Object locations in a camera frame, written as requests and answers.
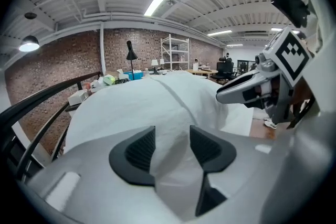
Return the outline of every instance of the sneaker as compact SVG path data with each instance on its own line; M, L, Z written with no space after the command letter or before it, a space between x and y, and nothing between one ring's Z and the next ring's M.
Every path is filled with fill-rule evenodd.
M270 127L270 128L272 128L272 129L276 129L277 128L277 124L274 124L274 123L272 123L272 121L265 121L264 122L264 125L266 125L267 127Z

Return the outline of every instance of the white column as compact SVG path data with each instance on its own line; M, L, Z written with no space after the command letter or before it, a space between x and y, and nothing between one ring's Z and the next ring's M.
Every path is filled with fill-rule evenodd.
M100 23L100 60L103 75L106 73L105 55L104 55L104 22Z

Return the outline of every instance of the black rubber pad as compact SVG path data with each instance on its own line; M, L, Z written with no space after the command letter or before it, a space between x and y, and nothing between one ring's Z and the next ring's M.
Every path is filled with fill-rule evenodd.
M199 199L196 207L195 216L199 217L211 209L220 205L226 200L226 197L221 194L217 189L210 186L209 179L207 176L203 178L201 193L199 194Z
M236 158L233 144L190 126L190 148L206 173L221 172Z
M236 158L233 144L209 134L196 126L190 126L190 148L201 165L203 181L195 216L201 216L226 200L217 189L210 186L208 173L221 172Z
M116 145L109 154L110 166L129 184L154 187L154 177L149 174L154 151L155 127L151 126Z

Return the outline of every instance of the person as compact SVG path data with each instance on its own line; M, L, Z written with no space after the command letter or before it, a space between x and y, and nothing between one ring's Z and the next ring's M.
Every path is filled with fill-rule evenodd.
M231 59L231 61L232 61L232 58L230 57L228 52L226 53L226 59Z

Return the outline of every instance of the white box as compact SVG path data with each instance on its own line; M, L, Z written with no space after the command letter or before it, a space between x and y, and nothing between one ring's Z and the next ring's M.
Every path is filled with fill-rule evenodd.
M89 94L87 90L79 90L75 92L72 96L68 98L70 105L80 104L83 102L87 97L89 97Z

